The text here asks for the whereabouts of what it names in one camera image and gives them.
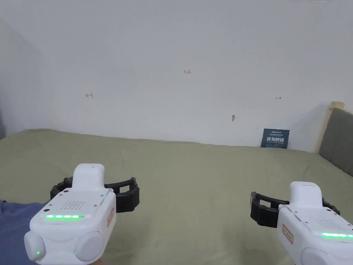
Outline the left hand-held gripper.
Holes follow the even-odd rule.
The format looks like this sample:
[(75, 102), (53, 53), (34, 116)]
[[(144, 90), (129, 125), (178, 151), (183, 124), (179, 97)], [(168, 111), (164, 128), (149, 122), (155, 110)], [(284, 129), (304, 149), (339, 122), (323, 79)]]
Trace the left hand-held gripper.
[(140, 203), (135, 177), (105, 184), (102, 164), (79, 164), (73, 177), (53, 186), (50, 201), (24, 236), (31, 261), (97, 261), (107, 246), (116, 213)]

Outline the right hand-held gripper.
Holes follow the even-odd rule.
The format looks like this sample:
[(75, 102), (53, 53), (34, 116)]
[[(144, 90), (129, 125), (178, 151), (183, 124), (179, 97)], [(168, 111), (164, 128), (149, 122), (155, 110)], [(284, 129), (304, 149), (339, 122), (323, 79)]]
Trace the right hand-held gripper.
[(277, 228), (279, 241), (296, 265), (351, 265), (352, 225), (322, 200), (315, 183), (295, 181), (290, 191), (290, 201), (252, 192), (250, 217), (260, 226)]

